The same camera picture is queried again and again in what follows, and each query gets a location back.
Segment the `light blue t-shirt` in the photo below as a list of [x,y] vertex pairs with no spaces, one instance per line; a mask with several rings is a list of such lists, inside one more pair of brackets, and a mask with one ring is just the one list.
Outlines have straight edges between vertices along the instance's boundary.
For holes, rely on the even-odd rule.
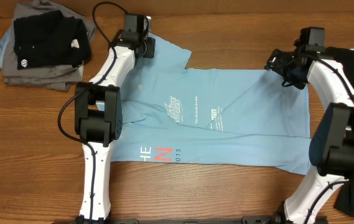
[[121,86],[113,161],[235,164],[305,174],[309,93],[265,70],[188,68],[191,53],[160,37]]

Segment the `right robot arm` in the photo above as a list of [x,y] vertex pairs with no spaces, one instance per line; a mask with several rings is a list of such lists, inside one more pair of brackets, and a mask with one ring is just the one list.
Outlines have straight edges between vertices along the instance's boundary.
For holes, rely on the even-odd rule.
[[324,28],[303,28],[294,51],[276,49],[264,66],[283,77],[283,87],[312,85],[325,110],[310,142],[309,171],[268,223],[326,223],[318,212],[354,178],[354,87],[343,65],[327,55],[324,40]]

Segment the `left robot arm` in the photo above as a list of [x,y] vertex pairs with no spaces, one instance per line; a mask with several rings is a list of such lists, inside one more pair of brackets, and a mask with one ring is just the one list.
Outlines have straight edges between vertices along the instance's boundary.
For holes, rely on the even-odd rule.
[[75,132],[83,143],[83,202],[76,223],[108,223],[111,211],[109,173],[112,142],[121,135],[121,85],[139,58],[154,58],[156,41],[149,36],[151,17],[127,13],[124,27],[111,41],[108,57],[75,94]]

